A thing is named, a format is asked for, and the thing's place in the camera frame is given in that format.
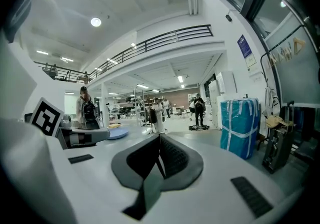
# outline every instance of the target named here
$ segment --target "ceiling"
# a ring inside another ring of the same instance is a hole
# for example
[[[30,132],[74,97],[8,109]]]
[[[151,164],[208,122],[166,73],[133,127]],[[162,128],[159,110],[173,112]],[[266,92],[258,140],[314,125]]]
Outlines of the ceiling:
[[[149,87],[145,91],[179,90],[181,84],[186,88],[195,87],[198,86],[212,59],[213,55],[197,53],[192,57],[183,56],[154,63],[106,82],[107,89],[109,93],[121,96],[132,94],[137,84]],[[182,76],[183,83],[179,82],[178,76]],[[90,90],[100,92],[101,87]]]
[[[79,69],[97,55],[115,37],[115,32],[140,17],[158,18],[159,10],[188,9],[188,0],[32,0],[31,11],[20,29],[21,39],[34,61],[48,62],[70,69]],[[101,19],[100,27],[90,20]],[[41,50],[49,53],[43,55]],[[66,57],[74,62],[60,60]]]

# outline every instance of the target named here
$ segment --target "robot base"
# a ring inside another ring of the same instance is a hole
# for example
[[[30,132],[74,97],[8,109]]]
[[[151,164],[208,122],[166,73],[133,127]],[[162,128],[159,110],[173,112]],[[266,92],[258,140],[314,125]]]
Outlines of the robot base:
[[[202,130],[208,130],[210,126],[189,126],[189,130],[192,131],[202,131]]]

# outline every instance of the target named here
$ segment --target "suitcase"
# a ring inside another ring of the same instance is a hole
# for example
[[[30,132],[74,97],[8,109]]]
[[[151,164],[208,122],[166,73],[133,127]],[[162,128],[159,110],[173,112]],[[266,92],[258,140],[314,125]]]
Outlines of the suitcase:
[[[294,121],[294,102],[287,104],[287,120],[289,123],[289,108],[292,105],[292,122]],[[266,147],[265,155],[262,165],[273,174],[277,169],[281,168],[287,163],[291,148],[294,142],[294,126],[280,127],[270,130],[268,145]]]
[[[221,102],[220,147],[243,159],[252,156],[260,121],[259,101],[245,98]]]

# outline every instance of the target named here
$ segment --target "sign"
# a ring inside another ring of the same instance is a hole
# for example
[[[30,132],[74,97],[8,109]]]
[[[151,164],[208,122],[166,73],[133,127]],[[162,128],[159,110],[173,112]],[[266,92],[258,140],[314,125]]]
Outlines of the sign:
[[[45,135],[55,136],[63,115],[63,111],[42,97],[31,116],[30,123],[40,128]]]
[[[237,43],[238,43],[240,50],[242,52],[242,55],[245,59],[248,71],[250,71],[250,67],[257,63],[255,56],[252,53],[251,48],[249,47],[249,44],[246,41],[246,38],[244,37],[244,35],[242,35],[240,37],[240,39],[237,41]]]

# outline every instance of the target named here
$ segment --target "black rubber pad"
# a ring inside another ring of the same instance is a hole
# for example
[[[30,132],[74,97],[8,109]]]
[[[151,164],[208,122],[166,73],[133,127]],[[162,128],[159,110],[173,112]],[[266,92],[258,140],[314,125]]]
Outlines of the black rubber pad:
[[[89,160],[89,159],[92,159],[92,158],[93,158],[93,156],[87,154],[87,155],[83,155],[83,156],[69,158],[69,161],[70,161],[71,164],[75,164],[75,163],[86,161],[86,160]]]
[[[231,182],[257,218],[273,208],[245,177],[231,179]]]

